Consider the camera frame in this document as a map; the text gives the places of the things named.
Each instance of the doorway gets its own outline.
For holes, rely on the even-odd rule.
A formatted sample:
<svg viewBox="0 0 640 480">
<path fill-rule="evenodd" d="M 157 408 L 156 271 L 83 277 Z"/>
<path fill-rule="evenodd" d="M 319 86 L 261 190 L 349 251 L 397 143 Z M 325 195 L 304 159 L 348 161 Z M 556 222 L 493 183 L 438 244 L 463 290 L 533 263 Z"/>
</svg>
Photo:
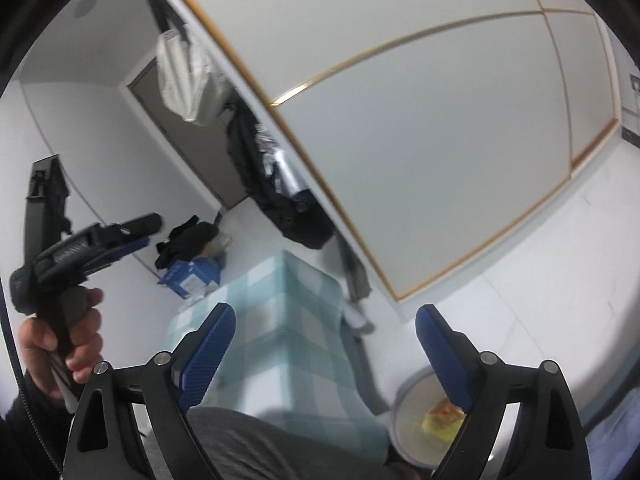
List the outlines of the doorway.
<svg viewBox="0 0 640 480">
<path fill-rule="evenodd" d="M 240 176 L 226 152 L 226 124 L 222 118 L 215 118 L 207 126 L 198 126 L 183 121 L 164 106 L 155 59 L 129 85 L 129 89 L 158 129 L 223 207 L 229 210 L 246 198 Z"/>
</svg>

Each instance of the hanging clothes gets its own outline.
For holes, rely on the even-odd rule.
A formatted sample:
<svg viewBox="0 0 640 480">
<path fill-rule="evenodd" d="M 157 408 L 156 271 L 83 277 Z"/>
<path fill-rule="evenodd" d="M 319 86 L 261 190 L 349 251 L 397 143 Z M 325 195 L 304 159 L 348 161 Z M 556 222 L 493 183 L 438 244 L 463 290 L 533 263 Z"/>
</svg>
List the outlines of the hanging clothes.
<svg viewBox="0 0 640 480">
<path fill-rule="evenodd" d="M 300 178 L 290 178 L 294 174 L 290 165 L 285 162 L 288 169 L 282 171 L 278 162 L 284 160 L 281 157 L 282 150 L 274 148 L 273 142 L 265 138 L 263 126 L 244 101 L 235 98 L 229 107 L 235 109 L 235 114 L 226 130 L 227 151 L 247 195 L 255 200 L 286 238 L 309 249 L 321 249 L 334 233 L 333 222 L 310 191 L 302 189 Z M 259 128 L 262 130 L 261 147 L 265 153 L 256 141 Z M 291 186 L 293 194 L 287 190 L 287 186 Z"/>
<path fill-rule="evenodd" d="M 147 0 L 160 31 L 156 44 L 162 102 L 182 120 L 206 126 L 218 116 L 231 83 L 166 0 Z"/>
</svg>

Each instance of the black sleeve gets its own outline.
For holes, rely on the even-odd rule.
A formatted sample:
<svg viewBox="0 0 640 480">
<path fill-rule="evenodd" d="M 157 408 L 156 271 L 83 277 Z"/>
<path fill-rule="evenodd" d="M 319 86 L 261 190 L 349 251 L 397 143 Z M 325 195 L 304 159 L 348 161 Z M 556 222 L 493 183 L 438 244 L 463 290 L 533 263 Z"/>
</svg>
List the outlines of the black sleeve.
<svg viewBox="0 0 640 480">
<path fill-rule="evenodd" d="M 36 425 L 50 452 L 62 464 L 72 416 L 64 408 L 53 406 L 29 374 L 25 380 Z M 3 477 L 5 471 L 15 471 L 11 478 L 33 478 L 34 475 L 40 480 L 59 478 L 31 427 L 20 398 L 14 400 L 5 420 L 0 420 L 0 456 Z"/>
</svg>

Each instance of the checkered blanket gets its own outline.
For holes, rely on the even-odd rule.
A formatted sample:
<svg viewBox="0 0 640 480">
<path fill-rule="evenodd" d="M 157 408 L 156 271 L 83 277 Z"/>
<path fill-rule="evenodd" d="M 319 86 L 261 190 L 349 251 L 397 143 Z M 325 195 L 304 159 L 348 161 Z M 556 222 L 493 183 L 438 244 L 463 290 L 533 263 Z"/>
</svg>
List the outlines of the checkered blanket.
<svg viewBox="0 0 640 480">
<path fill-rule="evenodd" d="M 366 458 L 386 458 L 388 434 L 364 405 L 340 339 L 340 284 L 283 251 L 178 314 L 167 348 L 219 303 L 236 335 L 201 403 L 253 415 Z"/>
</svg>

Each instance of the finger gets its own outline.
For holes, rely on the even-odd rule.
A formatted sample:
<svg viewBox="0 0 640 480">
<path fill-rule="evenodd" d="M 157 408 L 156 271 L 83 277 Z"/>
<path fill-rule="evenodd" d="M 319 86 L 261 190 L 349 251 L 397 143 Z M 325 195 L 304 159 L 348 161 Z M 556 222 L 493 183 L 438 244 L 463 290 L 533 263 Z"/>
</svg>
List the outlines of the finger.
<svg viewBox="0 0 640 480">
<path fill-rule="evenodd" d="M 33 348 L 53 352 L 58 346 L 58 338 L 43 320 L 30 317 L 20 325 L 18 344 L 22 352 Z"/>
<path fill-rule="evenodd" d="M 82 346 L 87 344 L 94 335 L 98 332 L 102 323 L 102 316 L 100 312 L 94 308 L 90 308 L 84 314 L 82 320 L 73 325 L 69 329 L 69 337 L 74 346 Z"/>
<path fill-rule="evenodd" d="M 100 357 L 101 350 L 102 337 L 100 334 L 96 334 L 91 341 L 71 352 L 69 357 L 66 358 L 66 366 L 73 372 L 79 372 L 87 366 L 95 365 L 98 362 L 96 359 Z"/>
<path fill-rule="evenodd" d="M 87 382 L 89 380 L 89 377 L 91 377 L 91 372 L 94 369 L 94 366 L 103 360 L 103 357 L 98 354 L 95 363 L 93 363 L 91 366 L 83 368 L 80 371 L 74 372 L 74 381 L 78 384 L 84 384 L 85 382 Z"/>
<path fill-rule="evenodd" d="M 104 299 L 104 292 L 101 288 L 89 288 L 86 292 L 89 306 L 96 306 L 102 303 Z"/>
<path fill-rule="evenodd" d="M 44 356 L 33 356 L 33 354 L 30 354 L 28 357 L 25 355 L 24 361 L 31 375 L 31 380 L 37 388 L 51 400 L 56 401 L 62 399 L 62 393 L 56 380 L 53 378 L 49 360 Z"/>
</svg>

